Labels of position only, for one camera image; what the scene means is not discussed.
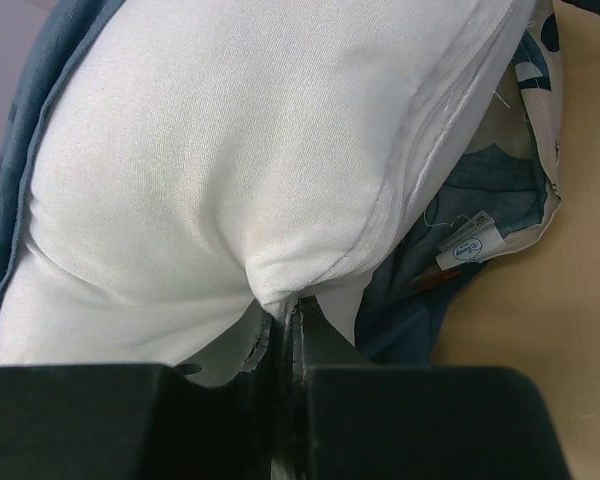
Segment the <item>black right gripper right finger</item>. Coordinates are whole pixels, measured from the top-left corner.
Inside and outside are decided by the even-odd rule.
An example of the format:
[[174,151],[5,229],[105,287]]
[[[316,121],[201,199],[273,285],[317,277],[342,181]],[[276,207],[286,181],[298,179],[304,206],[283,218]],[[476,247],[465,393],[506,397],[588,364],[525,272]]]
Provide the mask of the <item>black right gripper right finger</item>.
[[502,367],[382,366],[313,298],[287,324],[302,479],[567,479],[536,385]]

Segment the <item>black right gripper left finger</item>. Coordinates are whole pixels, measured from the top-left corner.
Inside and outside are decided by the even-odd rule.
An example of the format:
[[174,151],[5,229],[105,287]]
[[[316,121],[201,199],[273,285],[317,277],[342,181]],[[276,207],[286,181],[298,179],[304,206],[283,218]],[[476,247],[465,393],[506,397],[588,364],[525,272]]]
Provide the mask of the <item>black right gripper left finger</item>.
[[0,479],[267,479],[278,324],[225,383],[200,364],[0,367]]

